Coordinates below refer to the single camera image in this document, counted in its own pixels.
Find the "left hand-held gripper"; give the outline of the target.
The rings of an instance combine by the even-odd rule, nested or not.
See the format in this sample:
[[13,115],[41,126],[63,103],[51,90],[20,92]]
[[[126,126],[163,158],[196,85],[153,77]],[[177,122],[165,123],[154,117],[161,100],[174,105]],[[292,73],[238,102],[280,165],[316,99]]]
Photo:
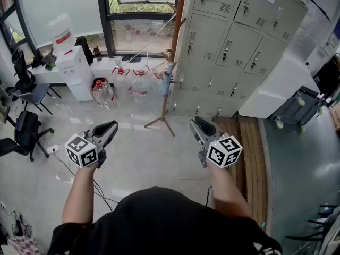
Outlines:
[[72,135],[65,143],[68,159],[79,168],[98,163],[100,168],[106,160],[105,147],[111,143],[118,131],[118,122],[110,121],[97,125],[92,132],[81,131]]

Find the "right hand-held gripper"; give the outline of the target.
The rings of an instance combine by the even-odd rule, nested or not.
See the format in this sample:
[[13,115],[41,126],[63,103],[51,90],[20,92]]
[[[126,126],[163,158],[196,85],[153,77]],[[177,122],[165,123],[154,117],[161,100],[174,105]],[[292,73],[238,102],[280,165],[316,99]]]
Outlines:
[[213,141],[216,128],[211,120],[196,116],[190,119],[190,129],[199,143],[207,143],[202,145],[202,150],[198,153],[203,168],[207,167],[207,161],[219,168],[227,168],[239,159],[243,147],[233,135],[222,135]]

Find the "blue umbrella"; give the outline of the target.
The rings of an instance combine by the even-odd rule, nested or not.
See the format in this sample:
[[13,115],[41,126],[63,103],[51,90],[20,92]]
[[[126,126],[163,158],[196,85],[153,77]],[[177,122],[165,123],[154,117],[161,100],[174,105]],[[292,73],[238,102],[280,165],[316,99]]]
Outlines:
[[161,85],[159,87],[159,92],[162,96],[167,96],[169,94],[170,83],[173,80],[173,69],[175,64],[170,62],[168,67],[161,73]]

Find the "brown wooden coat rack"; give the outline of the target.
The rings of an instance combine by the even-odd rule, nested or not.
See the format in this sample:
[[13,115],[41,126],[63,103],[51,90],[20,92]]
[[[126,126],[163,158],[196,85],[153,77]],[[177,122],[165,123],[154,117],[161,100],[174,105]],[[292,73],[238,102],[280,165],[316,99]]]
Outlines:
[[[177,42],[178,42],[178,38],[179,38],[180,27],[186,21],[186,19],[184,19],[184,21],[182,21],[184,2],[185,2],[185,0],[178,0],[177,8],[175,9],[177,15],[175,17],[174,34],[173,34],[172,45],[171,45],[172,51],[170,52],[170,57],[167,59],[168,64],[170,62],[172,62],[176,65],[175,54],[176,54],[176,49],[177,49]],[[178,82],[175,82],[175,81],[172,80],[170,85],[175,84],[175,83],[178,83]],[[146,128],[150,127],[151,125],[155,124],[156,122],[161,121],[161,122],[165,123],[165,125],[167,126],[171,135],[173,137],[175,137],[173,130],[171,129],[169,123],[166,120],[168,95],[163,96],[163,106],[162,106],[161,116],[159,118],[151,121],[150,123],[144,125],[144,128],[146,129]]]

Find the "person's left forearm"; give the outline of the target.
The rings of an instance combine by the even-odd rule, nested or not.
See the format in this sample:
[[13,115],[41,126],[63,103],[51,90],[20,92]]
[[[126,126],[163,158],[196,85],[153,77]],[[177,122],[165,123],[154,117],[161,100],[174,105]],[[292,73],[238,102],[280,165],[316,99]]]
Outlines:
[[77,170],[63,209],[63,224],[76,223],[87,226],[93,223],[94,173],[97,167],[98,162]]

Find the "person's right forearm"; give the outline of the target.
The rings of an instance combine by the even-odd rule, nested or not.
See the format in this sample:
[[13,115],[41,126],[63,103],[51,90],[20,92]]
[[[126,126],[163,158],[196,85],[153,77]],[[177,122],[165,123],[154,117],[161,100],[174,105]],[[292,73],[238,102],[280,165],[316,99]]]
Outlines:
[[211,176],[215,209],[230,218],[251,218],[249,205],[233,182],[229,171],[209,160],[207,160],[207,168]]

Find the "wooden slat platform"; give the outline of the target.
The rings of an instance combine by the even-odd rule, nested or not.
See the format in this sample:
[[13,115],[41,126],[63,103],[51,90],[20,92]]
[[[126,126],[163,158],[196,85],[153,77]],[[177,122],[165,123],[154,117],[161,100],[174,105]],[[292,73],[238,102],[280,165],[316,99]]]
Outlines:
[[228,169],[245,200],[252,218],[266,230],[268,212],[267,171],[260,127],[256,118],[214,117],[222,131],[233,135],[243,147],[238,161]]

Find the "white water dispenser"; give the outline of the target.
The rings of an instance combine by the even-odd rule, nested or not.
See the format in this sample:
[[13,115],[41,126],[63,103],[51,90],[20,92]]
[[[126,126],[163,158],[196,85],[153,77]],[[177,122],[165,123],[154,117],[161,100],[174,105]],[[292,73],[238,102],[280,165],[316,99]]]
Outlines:
[[93,101],[90,86],[94,76],[82,46],[74,46],[71,51],[60,55],[56,67],[77,101]]

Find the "black office chair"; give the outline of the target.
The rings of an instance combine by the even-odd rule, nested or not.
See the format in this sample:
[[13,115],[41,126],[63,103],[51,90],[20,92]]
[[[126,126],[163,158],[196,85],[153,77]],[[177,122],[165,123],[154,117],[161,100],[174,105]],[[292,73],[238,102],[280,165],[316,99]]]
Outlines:
[[15,152],[23,156],[29,155],[30,161],[33,162],[32,154],[35,145],[38,145],[45,157],[49,158],[49,153],[40,143],[40,138],[48,132],[53,134],[55,132],[54,129],[50,127],[39,133],[38,130],[42,123],[37,114],[23,110],[16,121],[13,121],[9,112],[10,108],[8,107],[4,115],[4,123],[10,122],[13,125],[14,139],[0,139],[0,157]]

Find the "white desk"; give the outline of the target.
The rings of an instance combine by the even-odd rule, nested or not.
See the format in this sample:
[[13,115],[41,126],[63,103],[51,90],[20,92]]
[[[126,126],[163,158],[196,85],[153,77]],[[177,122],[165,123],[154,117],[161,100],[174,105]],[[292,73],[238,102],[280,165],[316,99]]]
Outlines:
[[45,66],[39,66],[33,69],[29,67],[28,70],[35,76],[35,81],[37,83],[49,83],[56,86],[66,85],[66,82],[57,67],[52,68],[51,71],[47,70]]

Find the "black bag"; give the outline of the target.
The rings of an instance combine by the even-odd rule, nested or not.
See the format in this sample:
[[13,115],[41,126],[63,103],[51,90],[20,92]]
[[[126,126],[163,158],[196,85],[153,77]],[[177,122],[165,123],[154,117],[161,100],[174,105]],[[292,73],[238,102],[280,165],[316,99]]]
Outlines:
[[80,36],[76,38],[76,46],[81,46],[84,52],[84,55],[87,59],[88,65],[91,65],[94,60],[94,56],[88,46],[88,42],[84,36]]

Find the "grey wheeled cart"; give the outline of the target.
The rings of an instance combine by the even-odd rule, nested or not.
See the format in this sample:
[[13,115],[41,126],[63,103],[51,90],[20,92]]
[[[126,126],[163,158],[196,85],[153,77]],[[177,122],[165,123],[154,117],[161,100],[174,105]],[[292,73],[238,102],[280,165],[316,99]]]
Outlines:
[[297,125],[301,132],[305,131],[305,125],[317,114],[322,114],[323,106],[328,103],[324,94],[319,94],[302,86],[292,97],[273,112],[268,120],[275,122],[279,129],[285,124]]

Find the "person's black shirt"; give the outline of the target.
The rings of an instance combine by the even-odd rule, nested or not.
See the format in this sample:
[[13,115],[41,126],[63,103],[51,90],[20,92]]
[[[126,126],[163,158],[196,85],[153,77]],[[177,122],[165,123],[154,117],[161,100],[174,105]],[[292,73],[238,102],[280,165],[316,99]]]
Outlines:
[[227,217],[183,194],[153,187],[89,226],[53,230],[48,255],[282,255],[251,218]]

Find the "thin white rod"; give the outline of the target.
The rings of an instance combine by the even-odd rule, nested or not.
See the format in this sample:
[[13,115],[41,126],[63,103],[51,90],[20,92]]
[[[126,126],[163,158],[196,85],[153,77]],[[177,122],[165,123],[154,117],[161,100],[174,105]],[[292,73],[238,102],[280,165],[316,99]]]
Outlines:
[[147,42],[147,44],[140,50],[138,51],[131,59],[129,59],[124,65],[126,66],[127,64],[131,63],[132,60],[134,60],[136,57],[138,57],[154,40],[154,38],[157,38],[157,36],[163,31],[163,29],[176,17],[177,13],[174,13],[171,18],[158,30],[158,32],[152,37],[151,40]]

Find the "large clear water jug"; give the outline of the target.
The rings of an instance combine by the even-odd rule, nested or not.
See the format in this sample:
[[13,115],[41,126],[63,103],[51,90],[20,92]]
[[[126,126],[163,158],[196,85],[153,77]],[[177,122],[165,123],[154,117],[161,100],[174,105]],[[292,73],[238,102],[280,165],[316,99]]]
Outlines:
[[57,56],[72,50],[77,39],[73,33],[71,18],[67,13],[62,13],[50,21],[47,30]]

